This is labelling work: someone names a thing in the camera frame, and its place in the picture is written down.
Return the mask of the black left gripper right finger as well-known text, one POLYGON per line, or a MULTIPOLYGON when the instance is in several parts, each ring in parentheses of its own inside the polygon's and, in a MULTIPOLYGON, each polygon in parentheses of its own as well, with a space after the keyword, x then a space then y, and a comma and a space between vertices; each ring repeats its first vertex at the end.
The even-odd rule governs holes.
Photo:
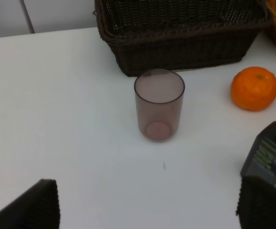
POLYGON ((236 215, 242 229, 276 229, 276 188, 258 177, 243 177, 236 215))

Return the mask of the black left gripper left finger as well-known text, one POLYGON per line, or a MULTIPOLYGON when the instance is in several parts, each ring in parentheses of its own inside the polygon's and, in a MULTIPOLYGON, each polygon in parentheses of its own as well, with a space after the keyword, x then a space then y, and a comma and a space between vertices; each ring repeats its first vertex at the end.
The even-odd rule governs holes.
POLYGON ((57 182, 41 179, 0 211, 0 229, 58 229, 57 182))

